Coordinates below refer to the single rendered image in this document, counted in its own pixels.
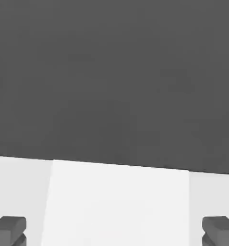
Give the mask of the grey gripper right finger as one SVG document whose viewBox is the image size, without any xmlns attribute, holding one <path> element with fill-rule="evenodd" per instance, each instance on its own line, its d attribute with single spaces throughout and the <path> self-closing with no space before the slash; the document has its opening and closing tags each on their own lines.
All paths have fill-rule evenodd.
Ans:
<svg viewBox="0 0 229 246">
<path fill-rule="evenodd" d="M 229 218 L 226 216 L 203 217 L 202 246 L 229 246 Z"/>
</svg>

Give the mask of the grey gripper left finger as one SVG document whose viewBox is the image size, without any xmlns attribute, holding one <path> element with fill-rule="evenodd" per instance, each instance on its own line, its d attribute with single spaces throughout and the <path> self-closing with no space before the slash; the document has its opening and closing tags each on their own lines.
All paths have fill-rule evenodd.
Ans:
<svg viewBox="0 0 229 246">
<path fill-rule="evenodd" d="M 2 216 L 0 218 L 0 246 L 26 246 L 26 218 Z"/>
</svg>

